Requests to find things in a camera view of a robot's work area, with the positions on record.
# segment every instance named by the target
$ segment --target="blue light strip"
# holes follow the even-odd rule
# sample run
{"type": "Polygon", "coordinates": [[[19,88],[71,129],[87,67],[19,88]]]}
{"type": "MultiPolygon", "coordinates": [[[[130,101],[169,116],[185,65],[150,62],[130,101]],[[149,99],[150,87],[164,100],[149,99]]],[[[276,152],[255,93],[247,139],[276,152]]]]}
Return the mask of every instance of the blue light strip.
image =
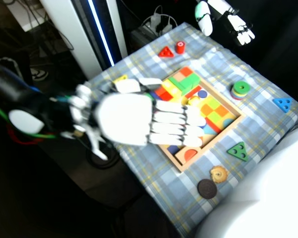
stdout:
{"type": "Polygon", "coordinates": [[[111,64],[111,66],[114,66],[115,64],[114,64],[113,58],[111,57],[110,50],[108,48],[107,41],[106,41],[106,38],[105,38],[105,35],[104,35],[104,32],[103,32],[103,29],[101,28],[101,25],[100,25],[100,22],[99,22],[97,13],[96,13],[96,9],[95,9],[94,3],[93,3],[92,0],[88,0],[88,4],[89,4],[89,7],[90,7],[91,12],[93,14],[93,17],[94,17],[95,23],[97,25],[97,28],[98,28],[100,37],[101,37],[101,39],[103,41],[103,44],[104,44],[105,50],[107,52],[107,55],[108,55],[110,64],[111,64]]]}

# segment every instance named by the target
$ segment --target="robotic hand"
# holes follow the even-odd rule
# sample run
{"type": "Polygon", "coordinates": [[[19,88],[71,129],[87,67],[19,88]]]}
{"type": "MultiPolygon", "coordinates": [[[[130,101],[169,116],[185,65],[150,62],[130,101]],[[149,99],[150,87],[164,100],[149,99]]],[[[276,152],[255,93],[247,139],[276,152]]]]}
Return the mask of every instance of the robotic hand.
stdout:
{"type": "Polygon", "coordinates": [[[202,0],[195,7],[195,18],[204,35],[209,36],[213,31],[209,6],[215,10],[215,15],[225,18],[224,24],[238,44],[243,46],[255,39],[246,22],[225,0],[202,0]]]}
{"type": "Polygon", "coordinates": [[[198,109],[152,101],[139,94],[141,88],[148,90],[161,83],[152,78],[125,79],[115,84],[118,92],[106,95],[98,103],[86,83],[78,85],[76,94],[64,101],[32,89],[0,66],[0,106],[7,111],[9,122],[27,134],[53,132],[75,139],[86,133],[93,153],[103,160],[107,156],[100,151],[99,142],[106,139],[138,146],[201,146],[199,137],[204,131],[200,126],[205,126],[206,121],[198,109]]]}

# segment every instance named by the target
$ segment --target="blue checkered tablecloth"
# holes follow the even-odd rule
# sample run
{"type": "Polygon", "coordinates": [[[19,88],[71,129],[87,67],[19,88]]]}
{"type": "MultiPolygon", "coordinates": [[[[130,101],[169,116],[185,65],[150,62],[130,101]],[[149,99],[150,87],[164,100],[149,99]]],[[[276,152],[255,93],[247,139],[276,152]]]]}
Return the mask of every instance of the blue checkered tablecloth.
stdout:
{"type": "Polygon", "coordinates": [[[156,145],[116,146],[124,161],[179,233],[188,237],[285,133],[298,124],[298,102],[293,100],[291,110],[283,113],[272,100],[287,98],[289,95],[229,50],[186,23],[129,55],[90,83],[95,98],[99,100],[102,93],[98,89],[106,89],[110,81],[123,74],[129,78],[164,79],[184,66],[190,66],[199,73],[243,110],[247,117],[183,173],[173,166],[156,145]],[[173,58],[157,56],[164,46],[169,46],[175,52],[177,41],[186,43],[184,54],[175,53],[173,58]],[[229,94],[231,86],[238,80],[245,80],[251,85],[250,92],[242,101],[234,100],[229,94]],[[241,141],[245,142],[248,162],[226,152],[241,141]],[[201,179],[209,179],[210,169],[216,165],[222,165],[229,171],[228,179],[217,185],[216,197],[206,200],[199,195],[197,184],[201,179]]]}

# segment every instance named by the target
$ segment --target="green cable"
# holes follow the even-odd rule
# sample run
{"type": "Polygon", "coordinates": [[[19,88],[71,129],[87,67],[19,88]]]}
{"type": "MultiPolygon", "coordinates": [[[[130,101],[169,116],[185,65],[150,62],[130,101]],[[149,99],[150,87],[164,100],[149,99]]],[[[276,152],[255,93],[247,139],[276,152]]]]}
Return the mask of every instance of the green cable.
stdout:
{"type": "MultiPolygon", "coordinates": [[[[10,123],[8,116],[5,114],[4,111],[1,110],[0,108],[0,116],[5,119],[8,123],[10,123]]],[[[45,138],[45,139],[54,139],[56,138],[55,135],[45,135],[45,134],[28,134],[25,133],[27,135],[33,136],[33,137],[37,137],[37,138],[45,138]]]]}

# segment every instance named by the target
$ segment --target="red cylinder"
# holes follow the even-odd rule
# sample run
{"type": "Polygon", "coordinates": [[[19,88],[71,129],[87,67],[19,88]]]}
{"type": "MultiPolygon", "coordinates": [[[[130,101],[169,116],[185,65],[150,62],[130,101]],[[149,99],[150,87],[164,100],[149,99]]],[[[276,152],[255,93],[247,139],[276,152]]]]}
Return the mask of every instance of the red cylinder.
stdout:
{"type": "Polygon", "coordinates": [[[177,44],[175,46],[175,51],[178,54],[183,54],[184,53],[184,48],[185,48],[185,43],[183,41],[179,41],[179,42],[177,42],[177,44]]]}

